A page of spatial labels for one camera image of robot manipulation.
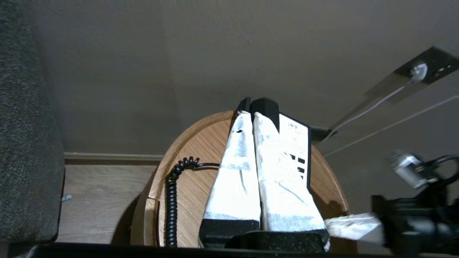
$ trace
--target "round wooden table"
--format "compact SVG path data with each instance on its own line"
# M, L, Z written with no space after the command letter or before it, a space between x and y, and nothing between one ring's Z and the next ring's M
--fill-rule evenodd
M199 157L200 163L220 163L234 112L208 116L183 132L170 146L152 174L137 203L131 227L131 244L164 246L164 182L178 160ZM217 169L186 170L177 181L179 247L197 247L198 231ZM311 190L324 219L349 214L349 207L335 175L312 146ZM353 241L332 239L331 252L356 253Z

